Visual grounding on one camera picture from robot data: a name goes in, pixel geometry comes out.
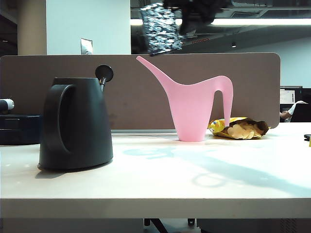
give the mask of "ceiling light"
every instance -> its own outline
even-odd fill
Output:
[[[142,19],[132,18],[131,19],[131,25],[132,26],[140,26],[140,25],[142,25]]]
[[[175,19],[175,22],[176,22],[176,25],[179,26],[182,24],[183,20],[181,18],[177,18],[177,19]]]
[[[217,18],[212,22],[215,26],[235,25],[311,25],[310,18]]]
[[[181,18],[177,18],[176,20],[175,20],[175,22],[176,22],[176,25],[181,25],[181,23],[183,22],[183,20],[181,19]],[[132,26],[140,26],[140,25],[142,25],[142,19],[139,19],[139,18],[132,18],[131,19],[131,25]]]

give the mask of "black case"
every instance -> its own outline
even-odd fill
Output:
[[[42,115],[0,115],[0,145],[40,143]]]

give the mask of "black watering can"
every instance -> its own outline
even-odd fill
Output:
[[[95,74],[97,78],[54,79],[44,104],[39,169],[90,168],[112,159],[102,91],[113,71],[101,65]]]

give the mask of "white desk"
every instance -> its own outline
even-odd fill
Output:
[[[39,145],[3,146],[1,217],[311,218],[307,133],[311,123],[260,140],[114,137],[112,163],[74,173],[38,170]]]

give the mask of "gray partition panel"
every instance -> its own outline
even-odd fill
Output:
[[[280,58],[275,53],[143,57],[182,84],[225,75],[234,88],[231,116],[264,120],[272,128],[279,123]],[[136,55],[4,56],[0,59],[0,97],[15,101],[12,114],[41,114],[54,77],[95,77],[100,64],[114,70],[113,80],[105,87],[112,129],[174,128],[162,86]],[[211,120],[223,117],[222,94],[216,92]]]

